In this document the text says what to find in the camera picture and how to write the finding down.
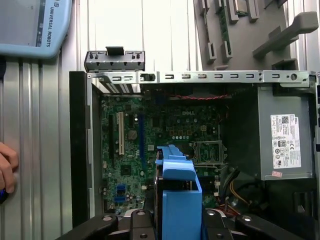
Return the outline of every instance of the white pci slot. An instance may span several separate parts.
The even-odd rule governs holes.
[[[119,155],[125,155],[125,119],[124,112],[118,112],[119,126]]]

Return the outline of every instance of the power supply label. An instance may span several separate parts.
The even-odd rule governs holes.
[[[294,114],[271,115],[274,169],[301,167],[299,119]]]

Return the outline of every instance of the yellow cable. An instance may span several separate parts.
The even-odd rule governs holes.
[[[238,199],[240,199],[241,201],[243,201],[244,203],[246,203],[247,205],[250,205],[246,200],[244,200],[241,196],[239,196],[239,194],[236,193],[235,189],[234,189],[234,181],[232,180],[232,182],[230,183],[230,191],[231,193],[236,196]]]

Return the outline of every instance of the blue pcie slot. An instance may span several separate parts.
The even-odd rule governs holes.
[[[124,203],[126,201],[125,196],[115,196],[114,197],[114,202],[115,203]]]
[[[142,168],[146,168],[145,158],[145,116],[143,114],[138,115],[138,126],[139,126],[139,154],[141,159]]]

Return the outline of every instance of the red cable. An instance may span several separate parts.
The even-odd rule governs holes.
[[[189,99],[189,100],[216,100],[216,99],[224,99],[229,97],[228,94],[214,96],[214,97],[193,97],[193,96],[181,96],[181,95],[173,95],[172,97],[181,98],[181,99]]]

